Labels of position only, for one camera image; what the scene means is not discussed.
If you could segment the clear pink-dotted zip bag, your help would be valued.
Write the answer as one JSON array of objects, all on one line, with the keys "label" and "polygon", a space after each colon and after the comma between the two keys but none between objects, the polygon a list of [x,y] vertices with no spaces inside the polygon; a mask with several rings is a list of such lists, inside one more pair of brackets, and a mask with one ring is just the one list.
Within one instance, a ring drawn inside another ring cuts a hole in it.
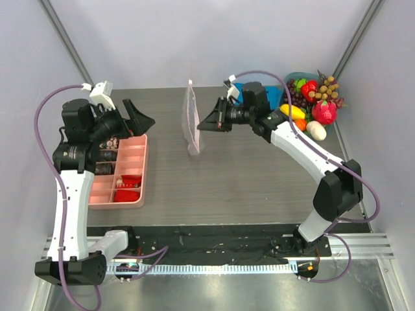
[{"label": "clear pink-dotted zip bag", "polygon": [[187,151],[190,156],[198,156],[204,149],[201,132],[198,129],[200,118],[196,105],[196,95],[193,89],[193,81],[188,80],[182,106],[182,132],[187,143]]}]

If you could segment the beige toy potato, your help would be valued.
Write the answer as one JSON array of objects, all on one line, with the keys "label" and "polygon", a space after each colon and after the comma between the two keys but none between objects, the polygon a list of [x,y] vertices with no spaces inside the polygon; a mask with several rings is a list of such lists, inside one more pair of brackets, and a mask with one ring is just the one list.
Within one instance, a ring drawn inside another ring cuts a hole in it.
[{"label": "beige toy potato", "polygon": [[315,141],[323,141],[327,137],[326,129],[318,121],[309,122],[306,130]]}]

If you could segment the pink toy dragon fruit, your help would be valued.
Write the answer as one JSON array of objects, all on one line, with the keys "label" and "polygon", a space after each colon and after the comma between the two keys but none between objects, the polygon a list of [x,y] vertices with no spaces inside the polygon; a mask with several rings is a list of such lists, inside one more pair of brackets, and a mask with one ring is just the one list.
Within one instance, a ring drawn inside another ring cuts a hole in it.
[{"label": "pink toy dragon fruit", "polygon": [[337,106],[332,101],[319,100],[312,109],[313,119],[322,125],[333,124],[337,118]]}]

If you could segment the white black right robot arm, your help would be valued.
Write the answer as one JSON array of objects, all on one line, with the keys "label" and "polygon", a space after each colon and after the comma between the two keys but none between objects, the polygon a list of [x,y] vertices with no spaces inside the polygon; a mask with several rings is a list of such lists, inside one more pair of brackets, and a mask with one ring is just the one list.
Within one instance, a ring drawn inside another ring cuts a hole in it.
[{"label": "white black right robot arm", "polygon": [[221,139],[218,147],[200,154],[202,132],[211,138],[242,124],[267,143],[281,149],[299,163],[317,182],[313,210],[294,230],[289,251],[309,255],[340,216],[362,200],[361,166],[343,161],[318,146],[294,123],[297,107],[272,108],[265,87],[248,82],[237,90],[241,97],[219,97],[204,119],[195,107],[180,106],[173,100],[154,100],[134,109],[132,120],[141,132],[156,136],[156,156],[165,158],[154,180],[153,201],[171,207],[188,205],[198,211],[218,209],[218,215],[235,214],[242,207],[256,211],[260,184],[249,178],[260,166],[267,166],[260,148],[248,139]]}]

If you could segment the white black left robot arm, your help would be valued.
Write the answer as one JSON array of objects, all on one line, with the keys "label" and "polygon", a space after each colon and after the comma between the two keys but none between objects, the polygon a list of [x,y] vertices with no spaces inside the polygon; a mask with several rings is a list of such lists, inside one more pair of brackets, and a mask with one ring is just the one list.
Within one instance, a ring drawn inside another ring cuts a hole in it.
[{"label": "white black left robot arm", "polygon": [[102,110],[86,99],[75,99],[62,106],[64,126],[61,141],[53,152],[53,168],[58,199],[53,239],[47,258],[35,264],[34,272],[54,284],[92,285],[103,283],[107,264],[116,256],[132,258],[138,240],[130,226],[111,227],[93,245],[88,245],[89,196],[100,156],[99,146],[111,137],[126,139],[143,135],[154,119],[140,113],[131,100],[123,104],[129,115],[122,118],[117,109]]}]

